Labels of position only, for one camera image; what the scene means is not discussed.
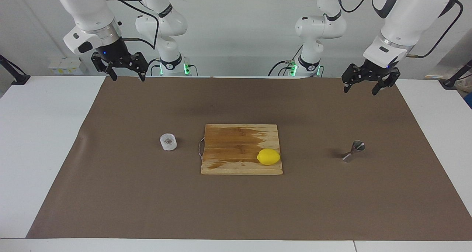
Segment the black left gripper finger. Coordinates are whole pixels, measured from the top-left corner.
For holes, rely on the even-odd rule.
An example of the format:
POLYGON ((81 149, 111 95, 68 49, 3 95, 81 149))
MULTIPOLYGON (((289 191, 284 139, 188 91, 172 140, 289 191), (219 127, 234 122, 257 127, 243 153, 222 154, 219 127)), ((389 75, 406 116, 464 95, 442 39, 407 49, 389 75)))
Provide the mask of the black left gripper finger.
POLYGON ((375 96, 381 89, 393 87, 400 76, 399 69, 393 69, 388 75, 378 79, 377 84, 372 89, 372 95, 375 96))
POLYGON ((349 67, 347 67, 341 76, 342 82, 344 84, 343 90, 345 93, 349 92, 353 84, 362 82, 364 80, 362 71, 362 66, 357 66, 356 64, 350 64, 349 67))

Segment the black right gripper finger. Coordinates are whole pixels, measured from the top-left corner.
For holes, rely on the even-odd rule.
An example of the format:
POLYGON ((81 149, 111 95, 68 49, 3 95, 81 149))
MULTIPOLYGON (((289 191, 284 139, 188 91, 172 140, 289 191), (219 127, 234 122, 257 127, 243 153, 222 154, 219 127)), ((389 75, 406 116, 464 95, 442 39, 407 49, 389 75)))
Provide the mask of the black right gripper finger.
POLYGON ((118 76, 116 72, 113 70, 113 67, 114 67, 113 62, 110 62, 107 65, 105 65, 104 60, 100 57, 98 52, 93 52, 91 56, 91 61, 98 72, 107 74, 108 76, 111 77, 113 82, 116 82, 118 76))
POLYGON ((149 63, 141 52, 137 52, 129 55, 127 68, 137 73, 140 80, 144 82, 148 72, 149 63))

